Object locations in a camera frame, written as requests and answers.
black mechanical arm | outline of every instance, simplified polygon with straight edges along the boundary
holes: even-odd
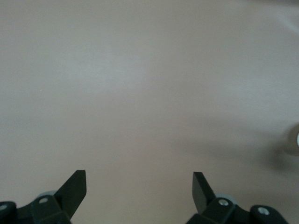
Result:
[[[71,224],[85,195],[86,174],[77,170],[53,196],[38,197],[18,209],[14,202],[0,202],[0,224]]]
[[[274,208],[254,205],[250,212],[216,197],[203,173],[193,173],[192,195],[198,214],[187,224],[288,224]]]
[[[0,224],[71,224],[85,195],[85,171],[77,170],[53,196],[38,197],[18,209],[14,202],[0,202]],[[216,197],[202,173],[193,174],[192,195],[198,213],[187,224],[288,224],[269,206],[255,205],[247,212]]]

metal screw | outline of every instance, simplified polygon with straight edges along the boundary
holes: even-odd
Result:
[[[39,200],[39,203],[46,203],[48,201],[48,199],[46,197],[42,198],[41,200]]]
[[[221,204],[222,206],[228,206],[229,205],[228,201],[224,200],[224,199],[220,199],[219,204]]]
[[[5,210],[6,208],[7,208],[7,204],[4,204],[4,205],[0,206],[0,211]]]
[[[267,215],[268,216],[270,214],[270,212],[266,208],[263,208],[263,207],[259,207],[257,210],[262,215]]]

screw head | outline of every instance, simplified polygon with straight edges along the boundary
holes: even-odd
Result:
[[[264,208],[264,207],[259,207],[257,210],[262,215],[268,216],[270,214],[270,212],[266,208]]]
[[[221,204],[222,206],[228,206],[228,205],[229,205],[228,201],[225,200],[225,199],[220,199],[218,202],[219,202],[219,204]]]

blurry object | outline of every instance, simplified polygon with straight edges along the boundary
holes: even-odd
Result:
[[[288,132],[287,147],[284,150],[289,155],[299,156],[299,124],[294,125]]]

